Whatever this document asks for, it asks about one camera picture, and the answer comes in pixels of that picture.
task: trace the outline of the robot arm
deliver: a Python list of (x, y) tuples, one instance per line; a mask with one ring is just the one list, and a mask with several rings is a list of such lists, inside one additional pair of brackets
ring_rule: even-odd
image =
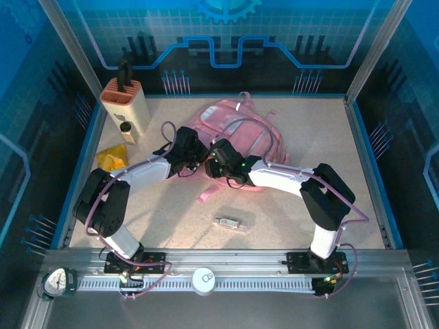
[(327, 164), (320, 164), (315, 169), (274, 163), (266, 165), (258, 156), (244, 158), (226, 139), (216, 142), (211, 150), (213, 158), (205, 162), (210, 177), (226, 177), (237, 184), (276, 188), (303, 199), (316, 224), (309, 258), (315, 262), (315, 268), (322, 267), (318, 263), (330, 258), (335, 251), (337, 232), (350, 208), (331, 191), (324, 191), (324, 186), (307, 173), (322, 178), (353, 203), (354, 194), (338, 174)]
[(143, 253), (143, 246), (128, 231), (123, 224), (129, 196), (154, 182), (166, 180), (184, 168), (195, 171), (207, 158), (209, 151), (198, 139), (198, 133), (187, 127), (181, 127), (176, 134), (176, 142), (172, 149), (166, 152), (166, 146), (153, 152), (151, 156), (136, 168), (121, 169), (106, 172), (96, 169), (91, 172), (82, 192), (73, 207), (73, 216), (83, 224), (96, 202), (98, 195), (121, 171), (121, 176), (108, 189), (106, 199), (99, 201), (89, 229), (101, 235), (106, 244), (125, 259), (138, 261)]

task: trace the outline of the glass panel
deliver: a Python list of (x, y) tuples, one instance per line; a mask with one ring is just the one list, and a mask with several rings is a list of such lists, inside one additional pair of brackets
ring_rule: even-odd
[(95, 100), (37, 1), (1, 2), (0, 58), (0, 314), (19, 328)]
[(369, 134), (385, 123), (372, 148), (403, 243), (424, 257), (439, 255), (438, 11), (413, 1), (357, 100)]
[(392, 4), (60, 2), (103, 84), (129, 53), (149, 94), (345, 93)]

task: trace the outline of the pink backpack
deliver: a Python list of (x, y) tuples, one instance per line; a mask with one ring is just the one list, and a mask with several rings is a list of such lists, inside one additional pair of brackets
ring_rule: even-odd
[[(209, 105), (196, 114), (194, 118), (189, 120), (185, 126), (196, 130), (199, 139), (207, 148), (210, 148), (212, 140), (215, 139), (229, 123), (243, 118), (256, 119), (266, 124), (275, 137), (274, 145), (267, 155), (267, 161), (286, 165), (289, 156), (285, 151), (282, 135), (270, 123), (276, 112), (271, 111), (266, 118), (261, 117), (254, 111), (250, 94), (242, 92), (239, 95), (241, 96), (242, 94), (245, 95), (243, 102), (223, 100)], [(265, 131), (262, 125), (252, 121), (237, 122), (227, 129), (222, 138), (227, 138), (244, 158), (250, 154), (262, 156), (270, 146), (270, 133)], [(191, 177), (196, 178), (196, 175), (198, 175), (198, 177), (200, 177), (200, 175), (206, 177), (205, 174), (200, 173), (200, 171), (197, 171), (197, 173)], [(232, 187), (239, 187), (233, 181), (231, 181), (230, 184)], [(215, 185), (203, 192), (198, 198), (198, 202), (204, 202), (212, 193), (218, 191), (221, 186), (227, 186), (226, 178), (215, 180)], [(243, 186), (242, 189), (260, 191), (263, 187)]]

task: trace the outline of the yellow object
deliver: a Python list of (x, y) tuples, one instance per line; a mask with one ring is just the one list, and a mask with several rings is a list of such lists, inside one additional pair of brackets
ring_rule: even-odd
[(112, 171), (129, 166), (126, 145), (119, 144), (96, 154), (97, 166), (105, 171)]

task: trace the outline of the black mounting plate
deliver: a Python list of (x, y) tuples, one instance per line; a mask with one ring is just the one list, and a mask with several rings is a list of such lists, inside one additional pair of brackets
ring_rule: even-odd
[[(142, 254), (142, 260), (140, 263), (156, 263), (166, 260), (166, 253), (164, 252), (144, 252)], [(133, 267), (130, 264), (125, 263), (119, 257), (112, 252), (107, 254), (105, 261), (104, 273), (105, 274), (122, 274), (123, 271), (134, 271), (137, 267)], [(164, 274), (165, 265), (160, 266), (144, 266), (136, 271), (136, 274)]]
[(343, 274), (349, 273), (348, 261), (344, 252), (333, 253), (321, 271), (316, 271), (309, 266), (307, 252), (288, 252), (287, 261), (283, 263), (288, 267), (288, 274), (337, 274), (340, 270), (335, 262), (342, 268)]

